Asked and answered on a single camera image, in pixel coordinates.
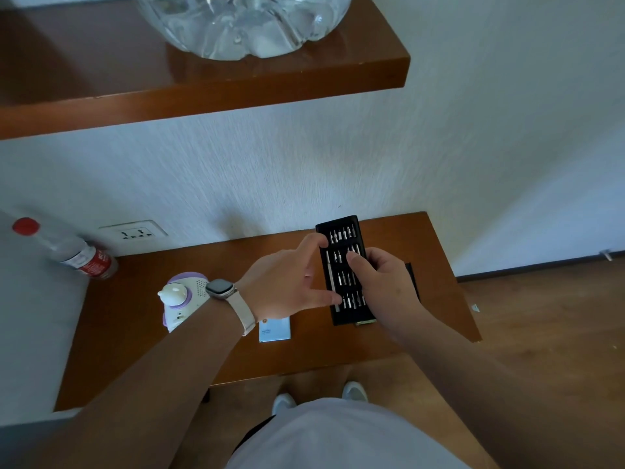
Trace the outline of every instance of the person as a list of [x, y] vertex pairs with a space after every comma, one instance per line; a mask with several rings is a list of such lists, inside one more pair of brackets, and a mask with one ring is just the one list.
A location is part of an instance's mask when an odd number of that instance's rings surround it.
[[[327, 247], [309, 234], [296, 250], [256, 261], [236, 283], [254, 318], [285, 318], [340, 303], [311, 289], [311, 261]], [[412, 356], [445, 401], [501, 468], [622, 468], [622, 437], [515, 376], [421, 306], [404, 263], [377, 248], [348, 253], [371, 311]], [[33, 451], [38, 468], [167, 468], [206, 389], [241, 337], [228, 302], [209, 299], [72, 420]], [[287, 395], [276, 416], [236, 449], [242, 468], [465, 468], [406, 420], [367, 402], [357, 383], [343, 398], [296, 406]]]

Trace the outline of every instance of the smartwatch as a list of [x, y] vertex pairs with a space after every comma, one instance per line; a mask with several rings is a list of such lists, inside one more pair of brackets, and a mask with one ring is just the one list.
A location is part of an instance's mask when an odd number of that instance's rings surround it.
[[209, 281], [206, 285], [206, 292], [209, 294], [211, 298], [225, 300], [228, 304], [234, 309], [234, 312], [239, 319], [241, 320], [241, 324], [243, 324], [243, 335], [247, 336], [249, 331], [254, 329], [256, 325], [256, 319], [254, 319], [254, 315], [252, 311], [250, 311], [249, 306], [239, 293], [239, 290], [236, 289], [234, 283], [226, 279], [217, 278], [212, 281]]

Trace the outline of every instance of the black pants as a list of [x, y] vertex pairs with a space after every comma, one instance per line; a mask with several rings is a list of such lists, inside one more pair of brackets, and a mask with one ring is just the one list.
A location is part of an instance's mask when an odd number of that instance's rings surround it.
[[241, 445], [247, 441], [248, 439], [250, 439], [252, 436], [254, 436], [256, 433], [258, 433], [267, 423], [269, 423], [273, 417], [275, 417], [275, 415], [271, 415], [269, 418], [265, 419], [262, 423], [258, 423], [256, 426], [254, 426], [254, 428], [252, 428], [251, 430], [249, 430], [245, 436], [243, 436], [243, 439], [241, 440], [241, 442], [239, 444], [236, 445], [236, 448], [234, 449], [234, 451], [232, 451], [232, 454], [234, 454], [236, 452], [237, 449], [239, 449], [241, 447]]

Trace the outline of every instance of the forearm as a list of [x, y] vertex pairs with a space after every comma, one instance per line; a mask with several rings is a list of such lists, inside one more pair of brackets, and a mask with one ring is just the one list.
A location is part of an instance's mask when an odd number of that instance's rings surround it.
[[55, 434], [33, 467], [167, 468], [242, 333], [210, 299]]
[[616, 434], [515, 376], [424, 312], [393, 330], [486, 451], [508, 468], [619, 467]]

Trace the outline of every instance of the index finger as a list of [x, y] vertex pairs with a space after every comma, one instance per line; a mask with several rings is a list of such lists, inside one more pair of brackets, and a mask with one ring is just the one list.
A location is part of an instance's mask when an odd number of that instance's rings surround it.
[[365, 250], [367, 252], [367, 260], [369, 260], [369, 262], [371, 263], [371, 265], [373, 265], [375, 269], [378, 269], [385, 263], [391, 262], [393, 260], [399, 260], [399, 258], [395, 257], [395, 255], [391, 255], [381, 248], [369, 247]]
[[299, 244], [295, 253], [300, 257], [300, 261], [307, 265], [319, 247], [326, 248], [328, 245], [327, 237], [324, 234], [313, 232], [308, 234]]

